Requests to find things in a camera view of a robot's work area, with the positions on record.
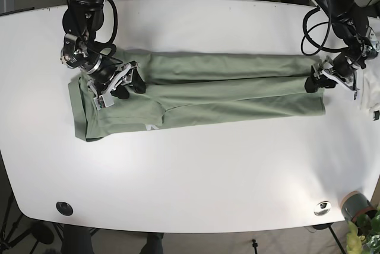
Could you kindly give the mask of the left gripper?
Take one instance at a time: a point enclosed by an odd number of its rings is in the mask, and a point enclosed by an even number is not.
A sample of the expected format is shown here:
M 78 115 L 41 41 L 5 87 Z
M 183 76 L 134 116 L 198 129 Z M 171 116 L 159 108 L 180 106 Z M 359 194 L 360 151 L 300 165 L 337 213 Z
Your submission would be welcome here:
M 365 46 L 363 50 L 345 48 L 334 59 L 326 58 L 331 68 L 325 68 L 324 74 L 315 67 L 305 81 L 305 91 L 316 93 L 320 88 L 333 88 L 333 82 L 341 87 L 350 99 L 357 99 L 357 70 L 366 68 L 366 60 L 378 56 L 378 47 Z

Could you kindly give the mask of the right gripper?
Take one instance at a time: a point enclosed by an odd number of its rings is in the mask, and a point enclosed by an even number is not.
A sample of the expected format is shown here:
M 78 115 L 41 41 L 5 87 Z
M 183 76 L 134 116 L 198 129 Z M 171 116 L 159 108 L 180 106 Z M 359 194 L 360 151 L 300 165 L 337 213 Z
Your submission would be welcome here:
M 87 56 L 78 52 L 68 54 L 68 67 L 78 68 L 89 79 L 87 86 L 94 94 L 93 101 L 97 110 L 113 106 L 115 98 L 125 99 L 125 96 L 129 95 L 127 87 L 136 94 L 146 92 L 146 83 L 137 70 L 136 61 L 120 67 L 121 77 L 116 77 L 116 65 L 117 63 L 107 56 L 92 50 Z

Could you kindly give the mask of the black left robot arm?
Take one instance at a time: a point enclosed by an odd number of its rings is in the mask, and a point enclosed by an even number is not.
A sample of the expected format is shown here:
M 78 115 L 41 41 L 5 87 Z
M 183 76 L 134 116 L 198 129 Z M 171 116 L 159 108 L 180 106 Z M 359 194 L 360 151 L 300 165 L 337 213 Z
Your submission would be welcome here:
M 303 41 L 308 41 L 317 52 L 335 53 L 334 59 L 327 57 L 319 64 L 312 65 L 305 82 L 308 93 L 316 93 L 322 88 L 342 86 L 345 90 L 357 94 L 357 70 L 366 68 L 366 61 L 379 56 L 379 40 L 369 24 L 364 8 L 355 0 L 311 0 L 315 8 L 303 19 Z M 309 33 L 309 18 L 323 11 L 327 18 L 327 32 L 334 34 L 345 43 L 345 47 L 332 49 L 325 43 L 318 44 Z

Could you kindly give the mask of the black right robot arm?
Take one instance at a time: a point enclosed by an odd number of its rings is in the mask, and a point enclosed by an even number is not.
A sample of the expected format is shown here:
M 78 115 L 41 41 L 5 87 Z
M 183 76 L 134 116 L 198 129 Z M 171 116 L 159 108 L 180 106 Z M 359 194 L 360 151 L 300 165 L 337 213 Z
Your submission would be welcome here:
M 62 18 L 65 32 L 61 62 L 71 69 L 79 68 L 89 76 L 88 87 L 94 93 L 98 109 L 110 107 L 114 99 L 128 99 L 128 88 L 137 94 L 146 92 L 146 84 L 135 61 L 123 63 L 114 57 L 118 31 L 118 12 L 114 0 L 66 0 Z M 113 12 L 113 30 L 107 42 L 98 42 L 96 34 L 104 23 L 104 6 Z

